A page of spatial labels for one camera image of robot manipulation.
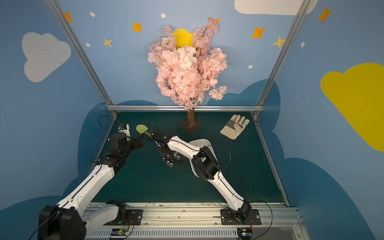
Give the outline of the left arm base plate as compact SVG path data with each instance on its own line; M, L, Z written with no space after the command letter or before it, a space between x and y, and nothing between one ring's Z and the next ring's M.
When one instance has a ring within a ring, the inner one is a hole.
M105 224L105 226L140 226L143 218L143 210L140 209L126 209L118 217Z

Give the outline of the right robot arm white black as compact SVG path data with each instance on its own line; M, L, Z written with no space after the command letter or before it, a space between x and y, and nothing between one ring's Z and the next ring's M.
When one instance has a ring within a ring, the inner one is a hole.
M151 137L158 146L157 152L162 158L169 161L175 153L187 158L194 175L216 188L226 200L235 219L241 223L246 221L252 207L226 180L213 150L205 145L192 145L173 134L165 135L159 130L152 133Z

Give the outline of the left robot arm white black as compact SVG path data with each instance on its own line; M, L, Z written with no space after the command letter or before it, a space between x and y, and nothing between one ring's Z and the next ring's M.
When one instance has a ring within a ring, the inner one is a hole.
M110 222L127 221L124 203L109 202L86 213L93 198L124 166L129 154L145 146L144 137L130 139L125 133L113 134L106 154L91 173L67 197L55 206L46 206L39 215L39 240L83 240L91 232Z

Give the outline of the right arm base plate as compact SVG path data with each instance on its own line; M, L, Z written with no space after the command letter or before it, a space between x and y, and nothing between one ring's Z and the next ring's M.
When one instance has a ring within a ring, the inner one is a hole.
M251 209L250 213L245 217L241 217L232 209L225 208L220 210L222 225L261 225L261 216L257 209Z

